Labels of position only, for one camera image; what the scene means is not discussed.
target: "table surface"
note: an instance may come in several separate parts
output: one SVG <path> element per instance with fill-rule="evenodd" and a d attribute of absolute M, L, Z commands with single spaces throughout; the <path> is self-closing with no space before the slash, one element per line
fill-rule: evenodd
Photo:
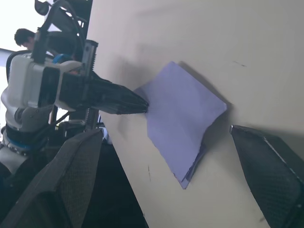
<path fill-rule="evenodd" d="M 300 0 L 94 1 L 88 38 L 99 42 L 100 77 L 136 89 L 175 61 L 230 103 L 208 129 L 208 153 L 186 190 L 147 137 L 144 115 L 102 113 L 151 228 L 269 227 L 229 126 L 264 129 L 301 150 L 302 9 Z"/>

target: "man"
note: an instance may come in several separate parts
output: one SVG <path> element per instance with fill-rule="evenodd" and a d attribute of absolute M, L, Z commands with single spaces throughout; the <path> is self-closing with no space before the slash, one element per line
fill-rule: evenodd
<path fill-rule="evenodd" d="M 19 28 L 15 34 L 15 41 L 18 46 L 24 46 L 28 50 L 34 49 L 35 33 L 26 29 Z M 82 51 L 78 44 L 78 37 L 65 32 L 49 32 L 47 51 L 53 56 L 67 54 L 75 60 L 80 60 Z"/>

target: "black hair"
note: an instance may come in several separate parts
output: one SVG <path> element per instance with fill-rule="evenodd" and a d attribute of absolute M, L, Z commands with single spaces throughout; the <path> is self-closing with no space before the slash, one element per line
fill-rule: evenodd
<path fill-rule="evenodd" d="M 29 37 L 34 38 L 35 33 L 26 29 L 26 28 L 19 28 L 17 32 L 15 33 L 15 41 L 16 44 L 21 46 L 22 44 L 29 41 Z"/>

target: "cable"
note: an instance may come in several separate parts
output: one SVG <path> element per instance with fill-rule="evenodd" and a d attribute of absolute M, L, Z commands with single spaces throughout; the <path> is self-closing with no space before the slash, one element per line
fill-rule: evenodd
<path fill-rule="evenodd" d="M 73 23 L 74 23 L 75 28 L 77 30 L 77 33 L 79 34 L 80 44 L 81 44 L 81 47 L 83 49 L 84 46 L 85 46 L 85 36 L 84 36 L 84 34 L 82 32 L 82 29 L 80 28 L 80 25 L 78 24 L 77 15 L 76 15 L 73 7 L 66 0 L 58 0 L 58 1 L 56 1 L 53 4 L 53 6 L 51 7 L 51 9 L 50 9 L 50 11 L 48 13 L 47 19 L 45 20 L 45 22 L 41 26 L 40 30 L 42 30 L 42 31 L 48 31 L 49 27 L 52 24 L 53 17 L 55 16 L 57 10 L 59 10 L 59 8 L 62 7 L 62 6 L 64 8 L 66 8 L 67 11 L 72 15 L 72 18 L 73 18 L 72 20 L 73 20 Z"/>
<path fill-rule="evenodd" d="M 1 128 L 1 134 L 4 133 L 5 129 L 6 129 L 6 126 L 4 126 L 4 127 Z"/>
<path fill-rule="evenodd" d="M 37 135 L 33 138 L 32 143 L 35 143 L 36 141 L 38 141 L 42 136 L 44 136 L 44 134 L 46 134 L 49 130 L 51 130 L 54 126 L 56 126 L 58 123 L 60 123 L 61 121 L 63 121 L 65 118 L 67 118 L 72 112 L 67 112 L 66 114 L 64 114 L 60 119 L 58 119 L 57 121 L 51 123 L 49 126 L 47 126 L 46 128 L 42 129 L 39 133 L 37 133 Z"/>

